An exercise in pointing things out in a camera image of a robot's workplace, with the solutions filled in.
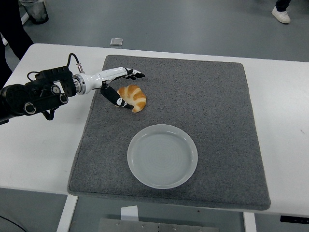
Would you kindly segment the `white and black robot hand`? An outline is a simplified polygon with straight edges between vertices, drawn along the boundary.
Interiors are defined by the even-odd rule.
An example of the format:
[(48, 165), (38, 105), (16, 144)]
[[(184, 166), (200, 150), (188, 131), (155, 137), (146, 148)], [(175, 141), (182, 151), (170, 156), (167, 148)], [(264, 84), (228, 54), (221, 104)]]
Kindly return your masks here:
[(127, 69), (123, 67), (113, 68), (101, 71), (95, 75), (80, 74), (80, 95), (87, 94), (91, 90), (100, 89), (101, 95), (103, 95), (108, 101), (115, 106), (120, 106), (128, 109), (133, 109), (133, 106), (128, 104), (112, 87), (108, 84), (114, 80), (126, 78), (126, 79), (138, 79), (143, 78), (145, 75), (135, 69)]

